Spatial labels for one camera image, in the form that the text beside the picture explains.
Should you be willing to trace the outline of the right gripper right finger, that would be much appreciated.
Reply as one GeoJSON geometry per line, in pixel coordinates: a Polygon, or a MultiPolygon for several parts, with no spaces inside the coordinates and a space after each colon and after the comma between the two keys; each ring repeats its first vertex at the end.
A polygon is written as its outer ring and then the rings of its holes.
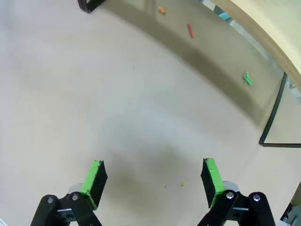
{"type": "Polygon", "coordinates": [[[276,226],[267,197],[262,192],[241,194],[237,184],[223,181],[213,158],[203,160],[201,178],[209,211],[197,226],[276,226]]]}

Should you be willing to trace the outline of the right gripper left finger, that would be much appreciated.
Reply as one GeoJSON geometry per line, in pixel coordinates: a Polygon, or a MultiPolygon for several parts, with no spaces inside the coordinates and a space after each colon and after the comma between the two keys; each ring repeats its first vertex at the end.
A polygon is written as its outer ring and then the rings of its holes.
{"type": "Polygon", "coordinates": [[[107,181],[104,161],[95,160],[80,191],[67,193],[63,198],[47,194],[36,209],[30,226],[102,226],[94,214],[107,181]]]}

